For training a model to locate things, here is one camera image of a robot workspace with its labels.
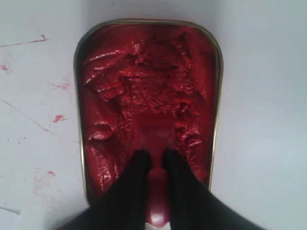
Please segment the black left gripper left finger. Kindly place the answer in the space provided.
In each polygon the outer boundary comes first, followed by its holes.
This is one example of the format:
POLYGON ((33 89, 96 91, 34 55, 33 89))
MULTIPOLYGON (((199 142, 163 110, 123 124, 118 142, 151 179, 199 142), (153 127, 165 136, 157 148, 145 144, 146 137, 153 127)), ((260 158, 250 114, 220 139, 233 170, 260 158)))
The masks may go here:
POLYGON ((127 167, 99 200, 59 230, 143 230, 146 221, 149 152, 136 150, 127 167))

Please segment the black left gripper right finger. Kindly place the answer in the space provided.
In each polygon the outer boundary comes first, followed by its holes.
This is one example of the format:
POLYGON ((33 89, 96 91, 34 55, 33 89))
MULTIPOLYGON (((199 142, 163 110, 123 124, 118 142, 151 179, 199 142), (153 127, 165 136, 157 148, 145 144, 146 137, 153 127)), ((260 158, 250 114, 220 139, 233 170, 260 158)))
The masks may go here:
POLYGON ((163 166, 169 175, 172 230, 261 230, 216 198, 174 149, 166 149, 163 166))

